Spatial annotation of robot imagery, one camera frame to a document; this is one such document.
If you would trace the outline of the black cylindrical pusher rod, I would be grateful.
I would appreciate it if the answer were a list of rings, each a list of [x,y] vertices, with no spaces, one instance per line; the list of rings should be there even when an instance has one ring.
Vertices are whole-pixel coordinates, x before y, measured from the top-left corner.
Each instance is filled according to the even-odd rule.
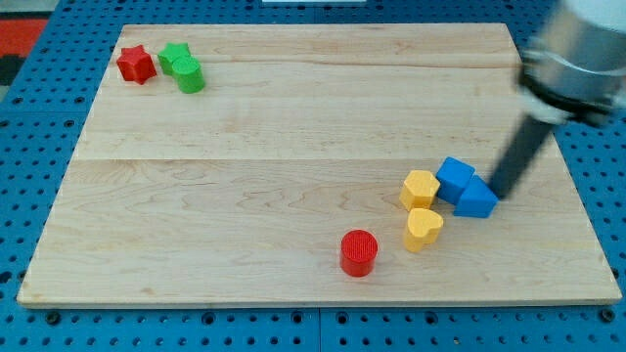
[[[488,186],[498,198],[512,193],[554,127],[530,114],[523,116],[489,177]]]

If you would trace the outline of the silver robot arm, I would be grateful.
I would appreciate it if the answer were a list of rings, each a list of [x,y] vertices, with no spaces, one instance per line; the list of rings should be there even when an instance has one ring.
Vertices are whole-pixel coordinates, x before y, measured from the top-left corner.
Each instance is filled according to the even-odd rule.
[[[559,1],[521,51],[522,118],[488,181],[507,198],[549,134],[569,121],[593,127],[625,108],[625,2]]]

